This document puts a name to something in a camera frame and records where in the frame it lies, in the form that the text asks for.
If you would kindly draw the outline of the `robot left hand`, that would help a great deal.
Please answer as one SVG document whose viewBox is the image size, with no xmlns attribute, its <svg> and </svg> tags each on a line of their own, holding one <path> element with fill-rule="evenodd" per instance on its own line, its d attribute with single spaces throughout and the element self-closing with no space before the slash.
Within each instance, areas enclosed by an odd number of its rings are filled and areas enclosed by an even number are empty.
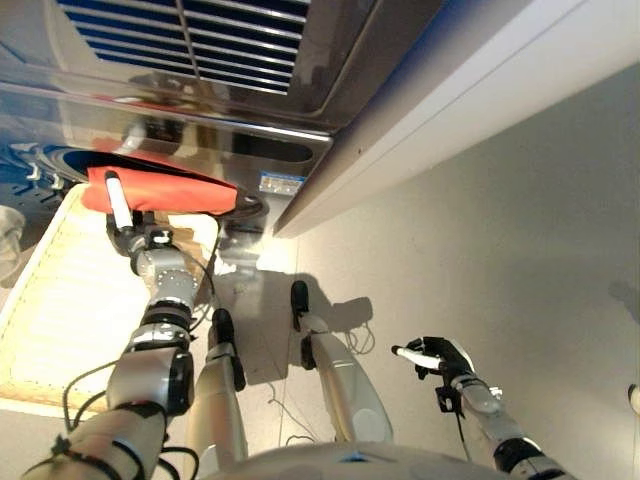
<svg viewBox="0 0 640 480">
<path fill-rule="evenodd" d="M 153 213 L 129 209 L 122 181 L 114 170 L 105 173 L 104 182 L 111 208 L 106 214 L 106 232 L 118 254 L 135 259 L 140 251 L 173 245 L 172 231 L 156 224 Z"/>
</svg>

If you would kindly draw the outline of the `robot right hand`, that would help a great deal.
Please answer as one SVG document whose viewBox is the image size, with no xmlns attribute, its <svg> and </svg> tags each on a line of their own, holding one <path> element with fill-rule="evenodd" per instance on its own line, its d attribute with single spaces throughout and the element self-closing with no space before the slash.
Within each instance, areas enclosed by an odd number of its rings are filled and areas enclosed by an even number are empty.
<svg viewBox="0 0 640 480">
<path fill-rule="evenodd" d="M 404 346 L 393 345 L 391 352 L 412 363 L 419 380 L 436 375 L 449 385 L 457 377 L 476 374 L 466 351 L 455 341 L 444 337 L 419 337 Z"/>
</svg>

